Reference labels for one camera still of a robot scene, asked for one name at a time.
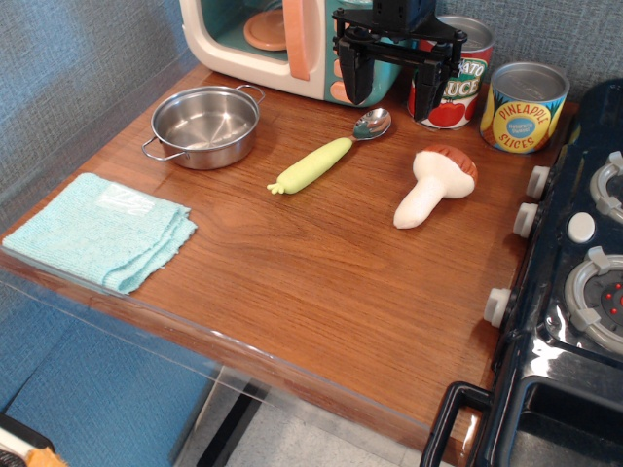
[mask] toy microwave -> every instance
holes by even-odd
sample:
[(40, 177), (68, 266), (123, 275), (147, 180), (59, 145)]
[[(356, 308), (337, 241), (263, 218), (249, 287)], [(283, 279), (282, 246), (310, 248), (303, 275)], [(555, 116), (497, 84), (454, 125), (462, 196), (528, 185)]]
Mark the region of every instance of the toy microwave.
[[(276, 90), (353, 105), (347, 98), (332, 14), (371, 9), (372, 0), (180, 0), (191, 52), (209, 69)], [(380, 101), (400, 66), (377, 61), (372, 92)]]

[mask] tomato illustration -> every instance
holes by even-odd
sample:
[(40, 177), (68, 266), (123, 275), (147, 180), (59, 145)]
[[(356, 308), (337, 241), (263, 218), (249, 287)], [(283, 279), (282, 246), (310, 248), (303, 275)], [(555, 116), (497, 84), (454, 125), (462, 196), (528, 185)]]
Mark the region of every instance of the tomato illustration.
[(440, 128), (448, 128), (460, 122), (465, 115), (465, 106), (453, 102), (444, 102), (430, 112), (428, 120)]
[(474, 97), (474, 99), (467, 106), (467, 110), (465, 110), (465, 118), (470, 121), (474, 114), (476, 113), (476, 105), (478, 104), (478, 99)]

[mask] stove knob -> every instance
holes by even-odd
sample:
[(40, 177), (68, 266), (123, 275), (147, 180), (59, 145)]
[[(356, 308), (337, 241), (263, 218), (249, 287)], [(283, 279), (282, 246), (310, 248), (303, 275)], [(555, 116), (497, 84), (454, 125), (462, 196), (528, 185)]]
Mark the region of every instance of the stove knob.
[(485, 321), (499, 328), (510, 300), (510, 289), (491, 289), (485, 305)]
[(549, 167), (537, 165), (532, 170), (532, 175), (526, 187), (526, 195), (534, 199), (541, 199), (547, 185), (547, 177), (549, 177)]
[(576, 212), (567, 225), (567, 235), (575, 243), (586, 243), (595, 234), (595, 219), (588, 212)]
[(513, 226), (513, 233), (521, 236), (522, 238), (528, 238), (534, 224), (534, 218), (536, 217), (536, 211), (538, 210), (538, 204), (523, 202), (519, 207), (517, 217), (515, 217), (515, 225)]

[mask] black stove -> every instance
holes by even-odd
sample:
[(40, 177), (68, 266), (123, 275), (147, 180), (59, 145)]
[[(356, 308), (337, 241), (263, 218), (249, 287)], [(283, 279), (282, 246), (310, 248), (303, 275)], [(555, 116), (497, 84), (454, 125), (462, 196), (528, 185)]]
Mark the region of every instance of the black stove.
[(573, 127), (532, 173), (516, 282), (486, 305), (493, 387), (448, 388), (421, 466), (439, 464), (464, 407), (483, 414), (469, 465), (623, 466), (623, 80), (587, 92)]

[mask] oven door handle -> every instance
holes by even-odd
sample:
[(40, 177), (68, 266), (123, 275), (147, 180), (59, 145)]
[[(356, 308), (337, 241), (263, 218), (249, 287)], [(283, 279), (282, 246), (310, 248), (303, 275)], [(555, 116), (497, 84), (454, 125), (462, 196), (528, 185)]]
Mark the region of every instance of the oven door handle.
[(458, 381), (448, 386), (426, 448), (421, 455), (420, 467), (439, 466), (461, 408), (468, 407), (482, 412), (486, 418), (492, 406), (492, 399), (491, 392), (468, 382)]
[(314, 56), (312, 47), (319, 43), (324, 47), (324, 42), (326, 42), (324, 36), (318, 36), (320, 31), (324, 34), (324, 30), (312, 27), (312, 24), (315, 26), (315, 21), (310, 21), (320, 16), (320, 12), (316, 10), (320, 2), (282, 0), (281, 3), (290, 75), (298, 80), (309, 81)]

